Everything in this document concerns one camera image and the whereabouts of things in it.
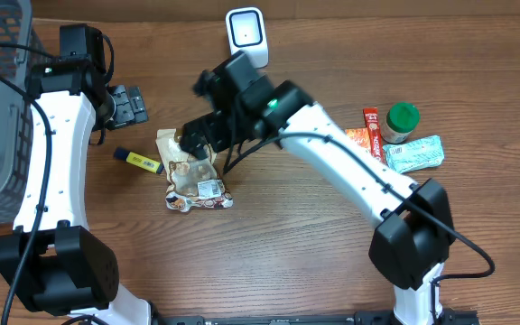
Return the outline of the orange snack packet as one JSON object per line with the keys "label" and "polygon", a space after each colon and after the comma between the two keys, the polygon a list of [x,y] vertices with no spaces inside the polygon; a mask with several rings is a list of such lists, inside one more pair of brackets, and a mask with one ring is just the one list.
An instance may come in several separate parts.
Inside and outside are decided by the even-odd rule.
{"label": "orange snack packet", "polygon": [[366,128],[350,128],[346,129],[345,133],[358,146],[370,153],[371,143],[369,133]]}

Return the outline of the grey plastic mesh basket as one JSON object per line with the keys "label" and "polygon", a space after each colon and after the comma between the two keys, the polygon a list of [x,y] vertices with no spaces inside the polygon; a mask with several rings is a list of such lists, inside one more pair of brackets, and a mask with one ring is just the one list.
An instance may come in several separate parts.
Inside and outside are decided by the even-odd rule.
{"label": "grey plastic mesh basket", "polygon": [[0,224],[12,222],[25,197],[33,144],[33,118],[23,97],[9,85],[25,88],[32,65],[43,56],[9,43],[40,50],[42,44],[32,28],[29,0],[0,0]]}

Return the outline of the red white snack bar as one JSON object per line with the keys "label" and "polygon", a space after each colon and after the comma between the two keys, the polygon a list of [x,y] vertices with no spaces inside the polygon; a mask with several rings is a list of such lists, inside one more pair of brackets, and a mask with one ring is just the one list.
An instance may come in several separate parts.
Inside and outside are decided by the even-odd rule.
{"label": "red white snack bar", "polygon": [[376,107],[366,107],[363,109],[363,115],[369,134],[371,155],[381,163],[385,163],[378,110]]}

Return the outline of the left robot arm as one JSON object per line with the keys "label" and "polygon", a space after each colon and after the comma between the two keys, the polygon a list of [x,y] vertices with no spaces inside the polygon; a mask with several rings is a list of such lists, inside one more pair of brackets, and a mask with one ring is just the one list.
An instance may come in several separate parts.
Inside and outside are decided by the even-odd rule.
{"label": "left robot arm", "polygon": [[68,324],[154,324],[153,305],[119,280],[115,253],[88,228],[85,180],[89,140],[143,123],[137,88],[112,86],[114,50],[86,24],[60,28],[60,54],[32,67],[23,99],[32,149],[13,231],[0,236],[0,274],[10,300]]}

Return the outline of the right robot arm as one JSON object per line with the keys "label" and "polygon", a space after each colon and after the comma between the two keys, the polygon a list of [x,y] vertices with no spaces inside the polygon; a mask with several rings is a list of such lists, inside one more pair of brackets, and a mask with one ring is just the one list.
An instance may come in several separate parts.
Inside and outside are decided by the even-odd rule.
{"label": "right robot arm", "polygon": [[244,141],[277,144],[310,164],[360,211],[374,230],[369,257],[395,288],[392,320],[436,324],[443,314],[431,284],[454,242],[446,191],[391,170],[350,140],[325,109],[290,80],[274,86],[242,51],[193,87],[211,113],[182,128],[181,149],[199,160],[232,153]]}

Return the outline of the brown white snack pouch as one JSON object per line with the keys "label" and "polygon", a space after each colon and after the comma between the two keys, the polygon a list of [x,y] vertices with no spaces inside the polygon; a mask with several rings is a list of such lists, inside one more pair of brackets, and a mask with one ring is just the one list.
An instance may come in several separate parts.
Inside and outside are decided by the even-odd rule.
{"label": "brown white snack pouch", "polygon": [[166,179],[166,207],[187,213],[191,209],[228,209],[233,197],[218,175],[214,162],[216,154],[209,144],[204,146],[205,159],[198,160],[180,147],[181,132],[159,129],[156,145],[161,156]]}

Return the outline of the grey tape roll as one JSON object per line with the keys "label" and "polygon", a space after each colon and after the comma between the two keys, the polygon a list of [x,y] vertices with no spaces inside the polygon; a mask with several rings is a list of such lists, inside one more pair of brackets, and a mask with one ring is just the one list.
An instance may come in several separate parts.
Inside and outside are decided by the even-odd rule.
{"label": "grey tape roll", "polygon": [[419,122],[420,112],[415,105],[407,102],[396,103],[385,115],[381,124],[381,135],[390,144],[400,144]]}

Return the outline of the teal white tissue pack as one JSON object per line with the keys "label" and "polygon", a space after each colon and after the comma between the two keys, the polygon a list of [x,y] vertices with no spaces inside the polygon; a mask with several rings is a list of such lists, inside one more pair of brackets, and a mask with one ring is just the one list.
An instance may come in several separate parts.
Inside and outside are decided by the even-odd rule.
{"label": "teal white tissue pack", "polygon": [[438,167],[445,154],[438,135],[420,138],[406,144],[385,144],[386,164],[398,173]]}

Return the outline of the yellow glue stick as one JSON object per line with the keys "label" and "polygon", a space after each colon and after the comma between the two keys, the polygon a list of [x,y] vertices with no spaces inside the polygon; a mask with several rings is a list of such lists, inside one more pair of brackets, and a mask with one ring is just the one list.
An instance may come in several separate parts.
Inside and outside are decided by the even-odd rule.
{"label": "yellow glue stick", "polygon": [[160,162],[142,156],[141,154],[126,150],[122,147],[117,147],[115,149],[113,157],[117,160],[125,161],[155,174],[161,174],[164,170],[164,166]]}

